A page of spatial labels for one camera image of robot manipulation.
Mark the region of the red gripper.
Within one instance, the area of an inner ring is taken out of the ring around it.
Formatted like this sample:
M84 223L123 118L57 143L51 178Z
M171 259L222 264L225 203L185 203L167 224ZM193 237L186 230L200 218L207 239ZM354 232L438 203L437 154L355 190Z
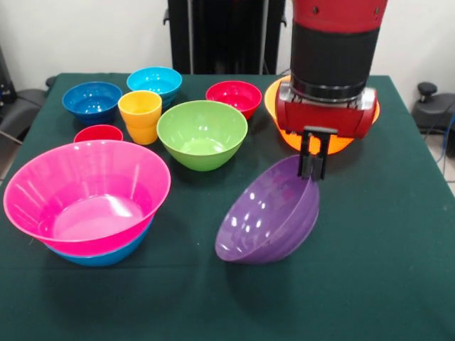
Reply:
M361 139L366 136L378 104L377 91L366 87L354 100L344 103L314 102L292 91L289 81L281 81L276 94L275 109L280 129L301 134L298 176L311 177L312 154L309 150L312 128L331 132L343 138ZM328 156L329 135L317 134L321 146L314 157L312 178L323 180Z

